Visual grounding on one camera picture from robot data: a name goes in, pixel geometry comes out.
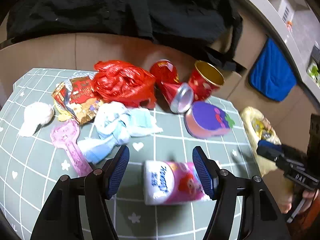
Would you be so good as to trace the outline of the operator hand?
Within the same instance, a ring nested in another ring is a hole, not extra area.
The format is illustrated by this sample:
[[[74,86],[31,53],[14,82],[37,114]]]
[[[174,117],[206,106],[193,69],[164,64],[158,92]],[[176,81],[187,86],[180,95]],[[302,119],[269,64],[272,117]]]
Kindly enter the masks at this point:
[[[313,199],[317,198],[318,192],[319,192],[319,190],[315,190],[315,191],[304,190],[303,198],[306,200],[313,200]]]

